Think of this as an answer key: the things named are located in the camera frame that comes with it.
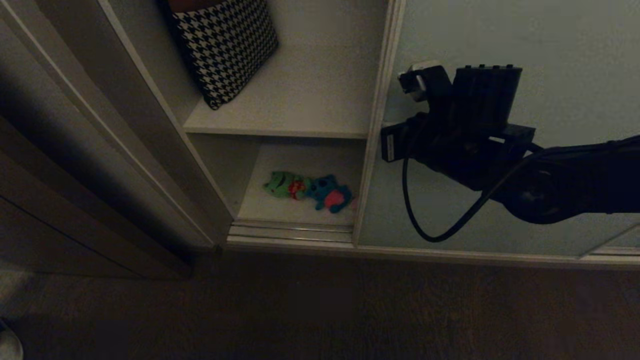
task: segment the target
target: floor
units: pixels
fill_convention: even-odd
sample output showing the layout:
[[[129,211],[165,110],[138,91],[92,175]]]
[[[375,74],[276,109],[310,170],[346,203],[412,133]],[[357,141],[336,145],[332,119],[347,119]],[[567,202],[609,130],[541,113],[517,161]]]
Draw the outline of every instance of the floor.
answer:
[[[27,360],[640,358],[640,272],[233,252],[196,272],[0,272],[0,315]]]

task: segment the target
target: stuffed toy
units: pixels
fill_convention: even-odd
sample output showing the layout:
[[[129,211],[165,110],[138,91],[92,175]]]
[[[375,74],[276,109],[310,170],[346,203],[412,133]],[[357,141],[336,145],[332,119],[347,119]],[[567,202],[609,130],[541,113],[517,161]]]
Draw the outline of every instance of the stuffed toy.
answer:
[[[307,188],[307,196],[318,201],[316,210],[328,208],[333,214],[347,206],[352,198],[349,188],[346,185],[338,186],[333,175],[314,180]]]
[[[275,197],[305,198],[305,192],[311,187],[311,178],[286,171],[274,171],[271,180],[262,185],[263,189]]]

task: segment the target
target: houndstooth cushion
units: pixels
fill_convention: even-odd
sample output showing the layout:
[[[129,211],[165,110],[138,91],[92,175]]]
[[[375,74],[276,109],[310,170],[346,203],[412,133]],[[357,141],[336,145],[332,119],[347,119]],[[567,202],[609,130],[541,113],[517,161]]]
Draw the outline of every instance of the houndstooth cushion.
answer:
[[[173,18],[214,110],[231,101],[278,47],[265,0],[227,0]]]

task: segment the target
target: shelf board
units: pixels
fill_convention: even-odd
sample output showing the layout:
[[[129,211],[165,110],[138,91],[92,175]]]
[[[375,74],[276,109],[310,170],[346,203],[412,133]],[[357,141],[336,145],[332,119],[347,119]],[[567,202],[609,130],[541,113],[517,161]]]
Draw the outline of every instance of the shelf board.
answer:
[[[331,214],[327,209],[317,211],[313,199],[276,198],[266,193],[262,185],[269,181],[272,171],[290,171],[309,177],[333,174],[338,183],[348,185],[356,197],[362,175],[364,146],[365,142],[352,140],[262,144],[237,220],[353,225],[357,201],[352,201],[339,213]]]
[[[282,45],[220,109],[203,99],[188,133],[367,138],[379,54],[371,47]]]

